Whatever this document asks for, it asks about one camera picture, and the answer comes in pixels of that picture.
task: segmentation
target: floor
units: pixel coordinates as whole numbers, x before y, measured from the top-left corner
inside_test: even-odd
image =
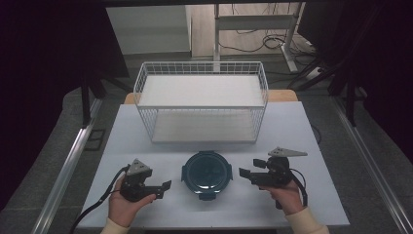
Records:
[[[299,35],[294,37],[295,40],[300,51],[310,53],[313,50]],[[203,54],[200,52],[196,58],[187,54],[125,56],[130,77],[119,78],[119,80],[132,86],[138,69],[144,61],[211,60],[211,57],[207,54],[207,49],[201,50],[205,50],[205,52]],[[269,55],[268,53],[261,54],[259,52],[255,54],[248,53],[247,55],[231,53],[230,51],[228,51],[228,54],[224,54],[224,50],[221,52],[223,53],[223,60],[262,61],[270,89],[285,89],[296,77],[296,75],[289,74],[280,50],[273,50]],[[312,57],[296,58],[299,61],[297,64],[299,69],[303,69],[313,59]],[[305,82],[305,79],[297,81],[296,84],[302,82]],[[324,80],[306,91],[297,92],[297,96],[303,102],[310,123],[315,127],[315,137],[319,140],[319,148],[351,223],[350,226],[331,226],[329,227],[330,232],[352,234],[400,233],[384,203],[382,195],[377,189],[377,184],[366,169],[354,141],[337,113],[334,98],[326,90],[329,83],[330,80]],[[84,200],[94,178],[94,172],[100,161],[105,143],[109,138],[117,110],[127,95],[127,92],[109,82],[103,81],[103,84],[107,96],[102,102],[92,133],[92,136],[102,137],[102,140],[96,141],[91,138],[88,140],[78,166],[67,186],[65,195],[58,206],[56,216],[51,222],[49,233],[67,233],[76,216],[82,210]],[[56,177],[64,164],[76,135],[79,133],[79,126],[82,122],[79,90],[67,94],[62,104],[63,111],[48,142],[14,197],[0,213],[0,233],[29,233],[45,205]],[[413,166],[386,133],[371,119],[368,112],[364,110],[362,100],[356,102],[355,117],[357,130],[368,146],[370,153],[374,156],[378,168],[404,207],[407,216],[412,217],[413,181],[407,178],[413,176]],[[99,233],[99,230],[77,230],[76,233]],[[234,233],[253,233],[253,231]],[[278,233],[291,233],[291,230],[285,228],[278,230]]]

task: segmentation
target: metal wire mesh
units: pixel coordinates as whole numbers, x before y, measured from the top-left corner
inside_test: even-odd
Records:
[[[262,106],[139,106],[141,94],[150,75],[256,75]],[[134,99],[146,131],[154,142],[256,142],[267,105],[267,91],[267,81],[261,62],[144,62],[134,86]]]

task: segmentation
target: wire basket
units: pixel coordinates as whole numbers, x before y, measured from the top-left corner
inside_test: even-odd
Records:
[[[144,62],[134,101],[152,142],[256,142],[268,100],[261,62]]]

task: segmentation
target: aluminum rail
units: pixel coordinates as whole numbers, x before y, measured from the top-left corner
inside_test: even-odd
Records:
[[[95,117],[101,106],[102,100],[95,99],[91,107],[91,122],[85,129],[81,129],[79,134],[67,155],[66,161],[57,176],[55,185],[49,194],[48,200],[42,209],[37,221],[31,231],[31,233],[47,233],[55,217],[58,206],[60,205],[61,199],[63,198],[64,192],[66,191],[67,185],[72,178],[73,172],[79,161],[80,155],[85,147],[88,137],[94,127]]]
[[[357,128],[353,127],[353,125],[347,119],[341,100],[338,97],[332,97],[332,101],[337,113],[340,116],[341,121],[344,124],[344,127],[346,128],[353,143],[355,144],[358,155],[361,157],[365,168],[370,173],[370,176],[375,183],[377,190],[382,196],[389,212],[391,213],[395,224],[400,230],[400,233],[412,234],[413,226],[406,215],[404,207],[399,202],[390,185],[387,183],[386,178],[383,176],[382,172],[377,166],[376,161],[365,145],[361,135],[358,133]]]

